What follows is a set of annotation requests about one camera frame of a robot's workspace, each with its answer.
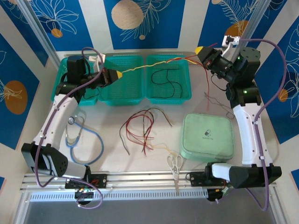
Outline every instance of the metal frame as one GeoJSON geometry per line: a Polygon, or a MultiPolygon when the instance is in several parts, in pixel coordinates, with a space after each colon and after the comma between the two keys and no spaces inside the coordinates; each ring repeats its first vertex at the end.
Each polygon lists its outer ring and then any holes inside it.
{"type": "MultiPolygon", "coordinates": [[[[191,187],[185,176],[190,171],[180,171],[179,195],[176,194],[173,176],[167,171],[155,172],[98,172],[106,173],[107,188],[101,189],[104,200],[150,200],[178,198],[207,198],[207,189],[215,187],[191,187]]],[[[50,176],[40,175],[41,183],[50,176]]],[[[19,206],[14,218],[14,224],[24,222],[30,202],[44,201],[74,201],[74,191],[64,189],[65,179],[55,178],[47,187],[40,188],[36,184],[34,174],[25,174],[20,192],[22,193],[19,206]]],[[[275,183],[270,186],[270,204],[275,220],[279,224],[290,223],[282,202],[279,199],[275,183]]]]}
{"type": "MultiPolygon", "coordinates": [[[[252,13],[249,22],[241,36],[241,39],[250,39],[256,30],[259,22],[261,21],[264,13],[266,12],[267,8],[269,7],[269,4],[271,3],[271,0],[263,0],[259,1],[254,12],[252,13]]],[[[248,42],[241,41],[240,44],[235,48],[235,51],[232,55],[232,60],[235,61],[238,57],[241,49],[245,48],[247,46],[248,42]]]]}
{"type": "Polygon", "coordinates": [[[27,0],[16,0],[20,11],[23,13],[25,19],[33,30],[34,34],[37,36],[37,39],[40,41],[41,45],[52,59],[55,67],[58,69],[60,65],[60,60],[56,54],[56,50],[50,41],[48,35],[44,31],[40,21],[38,20],[35,12],[33,11],[30,3],[27,0]]]}

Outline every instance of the mint green case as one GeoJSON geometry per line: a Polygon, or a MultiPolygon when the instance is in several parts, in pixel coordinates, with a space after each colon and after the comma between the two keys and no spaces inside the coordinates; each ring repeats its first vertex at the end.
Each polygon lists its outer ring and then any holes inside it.
{"type": "Polygon", "coordinates": [[[181,155],[204,162],[227,161],[234,156],[231,121],[224,117],[187,114],[182,130],[181,155]]]}

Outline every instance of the scissors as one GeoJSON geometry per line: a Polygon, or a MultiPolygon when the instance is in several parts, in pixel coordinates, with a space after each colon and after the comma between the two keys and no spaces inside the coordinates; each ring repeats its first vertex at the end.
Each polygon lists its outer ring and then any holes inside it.
{"type": "Polygon", "coordinates": [[[176,193],[177,195],[179,195],[178,178],[179,178],[179,171],[183,165],[183,157],[181,155],[177,155],[177,156],[169,155],[167,157],[167,165],[169,166],[172,172],[176,193]]]}

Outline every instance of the white scissors handle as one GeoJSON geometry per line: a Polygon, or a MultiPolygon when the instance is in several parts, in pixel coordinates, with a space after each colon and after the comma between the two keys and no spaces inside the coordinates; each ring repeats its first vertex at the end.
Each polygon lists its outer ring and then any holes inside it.
{"type": "Polygon", "coordinates": [[[181,155],[178,155],[175,157],[172,155],[169,155],[167,157],[167,164],[172,172],[173,179],[177,180],[179,178],[179,171],[183,165],[183,157],[181,155]]]}

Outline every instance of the red wire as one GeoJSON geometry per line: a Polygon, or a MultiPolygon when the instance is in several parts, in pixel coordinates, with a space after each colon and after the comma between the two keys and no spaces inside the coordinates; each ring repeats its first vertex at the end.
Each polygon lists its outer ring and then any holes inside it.
{"type": "MultiPolygon", "coordinates": [[[[201,63],[199,63],[199,62],[197,62],[197,61],[194,61],[194,60],[192,60],[192,59],[188,59],[188,60],[189,60],[189,61],[192,61],[192,62],[194,62],[194,63],[196,63],[196,64],[199,64],[201,67],[204,68],[205,73],[206,73],[207,95],[208,95],[208,97],[210,97],[210,84],[209,84],[209,78],[208,78],[208,74],[207,74],[207,70],[206,70],[206,68],[203,66],[203,64],[201,64],[201,63]]],[[[206,110],[209,111],[209,109],[210,109],[210,101],[208,100],[208,101],[207,101],[207,105],[206,105],[206,110]]]]}
{"type": "Polygon", "coordinates": [[[151,120],[151,118],[150,118],[149,116],[145,115],[145,114],[140,114],[140,115],[137,115],[137,116],[133,116],[133,117],[129,118],[128,121],[127,121],[127,123],[126,123],[126,134],[127,134],[127,139],[128,139],[129,141],[133,142],[133,143],[136,143],[136,144],[138,144],[138,145],[143,146],[144,154],[145,154],[145,155],[146,155],[145,148],[148,148],[148,149],[150,149],[150,150],[153,150],[152,148],[150,148],[150,147],[147,146],[147,144],[146,144],[146,141],[147,141],[147,139],[149,138],[149,134],[150,134],[150,131],[151,131],[151,128],[152,128],[153,124],[154,124],[154,123],[153,123],[153,121],[151,120]],[[131,121],[132,119],[134,119],[134,118],[138,118],[138,117],[146,117],[147,119],[150,120],[150,126],[149,126],[149,128],[148,128],[148,130],[147,130],[147,132],[146,132],[147,135],[144,136],[144,142],[141,142],[139,139],[137,139],[137,138],[134,136],[135,134],[131,133],[131,132],[129,131],[129,129],[128,129],[128,125],[129,125],[130,121],[131,121]],[[136,142],[136,141],[131,140],[131,139],[129,138],[129,136],[128,136],[128,133],[129,133],[134,139],[136,139],[136,140],[139,141],[139,142],[136,142]]]}
{"type": "Polygon", "coordinates": [[[217,42],[213,43],[212,45],[208,46],[208,48],[211,48],[211,47],[215,46],[216,44],[218,44],[218,43],[217,42]]]}

